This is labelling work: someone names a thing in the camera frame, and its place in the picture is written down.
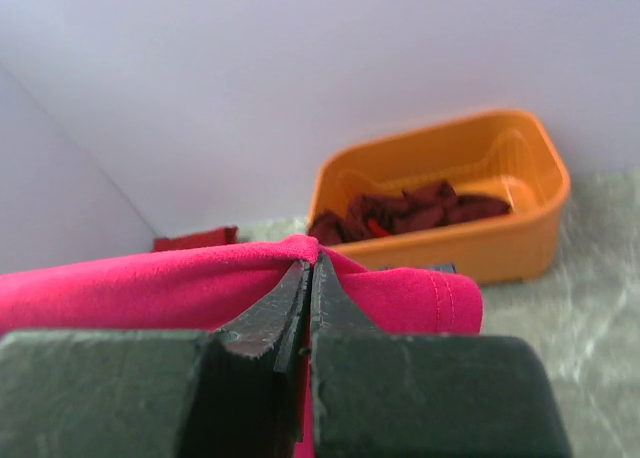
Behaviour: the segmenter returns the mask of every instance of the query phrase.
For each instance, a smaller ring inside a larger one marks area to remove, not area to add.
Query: red cloth
[[[293,261],[331,257],[342,286],[384,331],[474,334],[477,285],[427,270],[367,271],[311,237],[111,258],[0,276],[0,336],[19,328],[200,329],[229,322],[280,281]],[[313,456],[310,393],[305,440]]]
[[[309,227],[308,234],[326,246],[429,230],[440,226],[508,213],[507,202],[488,195],[458,195],[446,181],[430,183],[402,196],[356,196],[346,218],[327,210]]]
[[[237,235],[237,226],[227,226],[178,238],[157,238],[153,242],[153,251],[190,250],[207,246],[233,245],[237,242]]]

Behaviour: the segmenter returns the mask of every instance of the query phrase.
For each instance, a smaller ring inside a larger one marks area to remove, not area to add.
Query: dark red cloth
[[[153,251],[191,250],[208,246],[233,245],[237,242],[237,235],[237,226],[227,226],[178,238],[157,238],[153,242]]]
[[[510,209],[493,196],[459,195],[443,180],[403,191],[402,196],[358,195],[345,218],[327,210],[313,221],[308,234],[332,246],[500,216]]]

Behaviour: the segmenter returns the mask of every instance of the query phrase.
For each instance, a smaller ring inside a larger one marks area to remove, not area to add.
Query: orange bin
[[[453,263],[479,283],[531,279],[553,261],[567,169],[531,113],[497,110],[352,146],[319,172],[309,222],[345,216],[358,194],[400,195],[446,179],[461,193],[498,196],[507,216],[332,247],[369,269]]]

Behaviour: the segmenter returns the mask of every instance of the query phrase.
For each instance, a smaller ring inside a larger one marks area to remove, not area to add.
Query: pink cloth
[[[18,328],[215,330],[271,291],[293,261],[329,254],[346,293],[390,333],[475,334],[482,321],[476,284],[416,269],[371,272],[292,236],[250,243],[146,253],[0,276],[0,336]],[[305,440],[313,456],[310,392]]]

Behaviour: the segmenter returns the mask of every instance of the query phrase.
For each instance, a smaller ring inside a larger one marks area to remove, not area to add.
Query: gray textured floor
[[[640,171],[575,179],[550,272],[483,290],[483,333],[536,349],[577,457],[640,457],[639,214]],[[241,235],[271,241],[304,229],[293,218]]]

